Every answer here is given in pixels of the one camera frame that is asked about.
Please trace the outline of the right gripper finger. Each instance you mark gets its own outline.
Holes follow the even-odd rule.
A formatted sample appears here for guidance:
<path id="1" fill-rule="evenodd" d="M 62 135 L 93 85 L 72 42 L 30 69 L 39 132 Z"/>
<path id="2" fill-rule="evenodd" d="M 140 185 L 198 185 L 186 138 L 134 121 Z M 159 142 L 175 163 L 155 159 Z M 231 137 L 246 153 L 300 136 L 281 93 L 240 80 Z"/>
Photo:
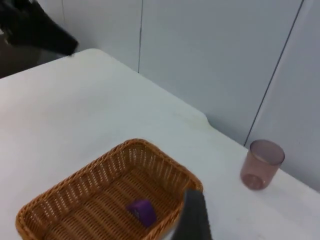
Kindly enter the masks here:
<path id="1" fill-rule="evenodd" d="M 171 239 L 212 239 L 206 201 L 200 190 L 188 189 L 185 191 L 182 212 Z"/>

